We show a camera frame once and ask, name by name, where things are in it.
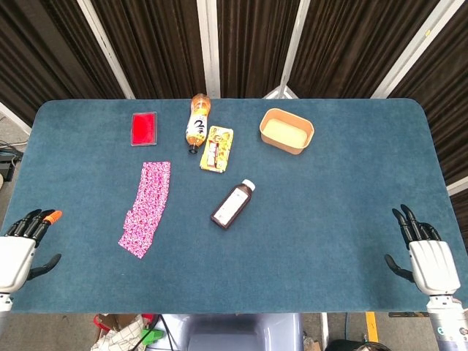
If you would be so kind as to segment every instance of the plastic bottle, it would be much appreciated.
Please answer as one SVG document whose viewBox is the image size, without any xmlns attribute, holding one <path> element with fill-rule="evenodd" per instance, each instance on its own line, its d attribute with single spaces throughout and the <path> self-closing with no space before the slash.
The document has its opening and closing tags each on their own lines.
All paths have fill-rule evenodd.
<svg viewBox="0 0 468 351">
<path fill-rule="evenodd" d="M 234 186 L 229 194 L 211 214 L 211 220 L 221 228 L 227 229 L 234 219 L 249 203 L 255 184 L 249 179 L 244 179 L 242 184 Z"/>
<path fill-rule="evenodd" d="M 198 148 L 206 139 L 210 109 L 210 98 L 206 95 L 197 94 L 192 98 L 190 119 L 185 131 L 185 138 L 189 144 L 189 153 L 191 154 L 196 154 Z"/>
</svg>

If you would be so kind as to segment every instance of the brown glass bottle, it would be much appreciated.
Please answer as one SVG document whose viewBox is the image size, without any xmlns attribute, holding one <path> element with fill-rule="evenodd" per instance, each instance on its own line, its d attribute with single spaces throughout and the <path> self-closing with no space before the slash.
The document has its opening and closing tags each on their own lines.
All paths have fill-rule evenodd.
<svg viewBox="0 0 468 351">
<path fill-rule="evenodd" d="M 211 214 L 211 220 L 221 228 L 227 229 L 234 222 L 244 207 L 249 203 L 255 184 L 244 179 L 227 194 L 219 206 Z"/>
</svg>

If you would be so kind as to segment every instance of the snack package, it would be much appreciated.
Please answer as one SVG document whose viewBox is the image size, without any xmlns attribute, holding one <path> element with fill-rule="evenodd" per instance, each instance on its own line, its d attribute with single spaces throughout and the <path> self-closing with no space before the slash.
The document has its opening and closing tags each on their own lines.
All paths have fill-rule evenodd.
<svg viewBox="0 0 468 351">
<path fill-rule="evenodd" d="M 200 161 L 200 168 L 218 173 L 226 171 L 233 137 L 234 131 L 232 129 L 211 126 Z"/>
</svg>

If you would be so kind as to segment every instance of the blue felt tabletop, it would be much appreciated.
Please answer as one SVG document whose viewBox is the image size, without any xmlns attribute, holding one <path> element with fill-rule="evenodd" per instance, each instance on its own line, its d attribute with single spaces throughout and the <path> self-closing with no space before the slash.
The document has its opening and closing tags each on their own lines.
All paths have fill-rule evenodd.
<svg viewBox="0 0 468 351">
<path fill-rule="evenodd" d="M 293 156 L 260 139 L 265 112 L 309 119 Z M 132 147 L 132 114 L 156 111 L 156 146 Z M 468 259 L 422 108 L 409 99 L 218 99 L 209 125 L 234 130 L 227 172 L 199 168 L 185 141 L 190 100 L 64 100 L 37 113 L 6 226 L 35 208 L 61 220 L 35 265 L 50 273 L 15 296 L 17 312 L 323 312 L 424 310 L 393 275 L 410 267 L 391 209 L 432 223 L 455 257 L 468 300 Z M 146 256 L 117 243 L 143 162 L 171 161 L 167 207 Z M 248 178 L 257 188 L 228 231 L 210 214 Z"/>
</svg>

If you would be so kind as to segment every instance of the pink patterned cloth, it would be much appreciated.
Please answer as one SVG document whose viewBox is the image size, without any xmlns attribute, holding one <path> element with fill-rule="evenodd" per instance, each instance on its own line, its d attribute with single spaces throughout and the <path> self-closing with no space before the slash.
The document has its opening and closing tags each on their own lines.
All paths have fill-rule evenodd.
<svg viewBox="0 0 468 351">
<path fill-rule="evenodd" d="M 133 209 L 127 212 L 118 244 L 143 258 L 153 242 L 169 194 L 170 162 L 144 162 Z"/>
</svg>

